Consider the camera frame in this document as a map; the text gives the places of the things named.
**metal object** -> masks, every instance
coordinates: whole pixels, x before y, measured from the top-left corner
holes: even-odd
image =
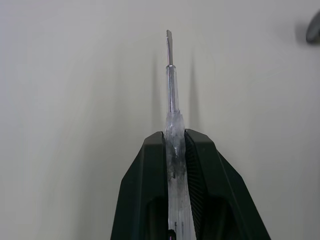
[[[172,33],[169,30],[166,31],[166,46],[168,55],[168,66],[166,66],[168,112],[177,113],[179,111],[177,70],[174,66]]]

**white wall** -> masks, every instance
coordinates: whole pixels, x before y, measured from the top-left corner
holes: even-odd
[[[166,30],[185,125],[242,175],[273,240],[320,235],[318,0],[2,0],[0,239],[109,239],[164,129]]]

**dark object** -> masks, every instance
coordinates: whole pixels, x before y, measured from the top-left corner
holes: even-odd
[[[306,31],[305,39],[309,44],[320,43],[320,11],[311,20]]]
[[[190,129],[184,137],[196,239],[270,240],[243,179],[215,144]],[[156,132],[122,179],[111,240],[169,239],[176,236],[168,230],[165,140]]]

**white background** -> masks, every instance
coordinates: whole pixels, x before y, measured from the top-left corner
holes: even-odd
[[[165,126],[242,175],[273,240],[320,236],[319,0],[2,0],[0,239],[109,239],[120,182]]]

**screwdriver tip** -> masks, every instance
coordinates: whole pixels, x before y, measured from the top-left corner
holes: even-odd
[[[168,65],[174,64],[173,51],[172,51],[172,33],[170,30],[166,31],[166,46],[168,54]]]

